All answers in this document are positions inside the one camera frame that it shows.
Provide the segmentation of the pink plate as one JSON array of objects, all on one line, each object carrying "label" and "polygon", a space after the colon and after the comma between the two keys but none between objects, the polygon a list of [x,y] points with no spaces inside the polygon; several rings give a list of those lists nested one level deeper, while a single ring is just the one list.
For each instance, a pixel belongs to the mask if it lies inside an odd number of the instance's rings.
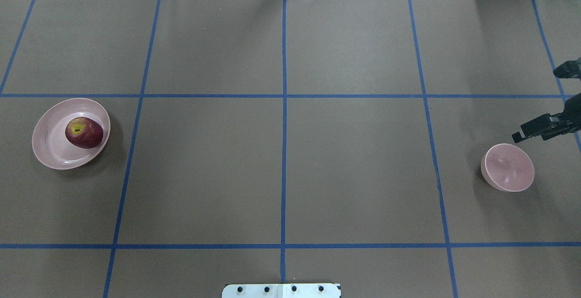
[{"label": "pink plate", "polygon": [[[67,124],[77,117],[95,121],[103,129],[96,147],[75,146],[66,138]],[[54,105],[38,120],[32,136],[33,152],[39,162],[56,170],[73,169],[95,159],[108,142],[110,117],[104,107],[91,99],[67,99]]]}]

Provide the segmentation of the red apple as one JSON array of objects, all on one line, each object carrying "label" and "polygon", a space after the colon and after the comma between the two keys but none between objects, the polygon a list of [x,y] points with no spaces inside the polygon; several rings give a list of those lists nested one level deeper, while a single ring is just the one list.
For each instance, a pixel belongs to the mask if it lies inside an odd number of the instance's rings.
[{"label": "red apple", "polygon": [[95,120],[81,116],[68,122],[64,134],[72,145],[82,149],[93,149],[102,142],[104,131]]}]

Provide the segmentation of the pink bowl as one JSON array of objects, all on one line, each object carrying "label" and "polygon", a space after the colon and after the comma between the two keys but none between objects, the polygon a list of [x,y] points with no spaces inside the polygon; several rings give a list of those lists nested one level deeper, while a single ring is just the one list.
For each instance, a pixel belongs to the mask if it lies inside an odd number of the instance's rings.
[{"label": "pink bowl", "polygon": [[502,192],[523,192],[535,180],[535,166],[529,155],[513,144],[497,144],[483,155],[481,174]]}]

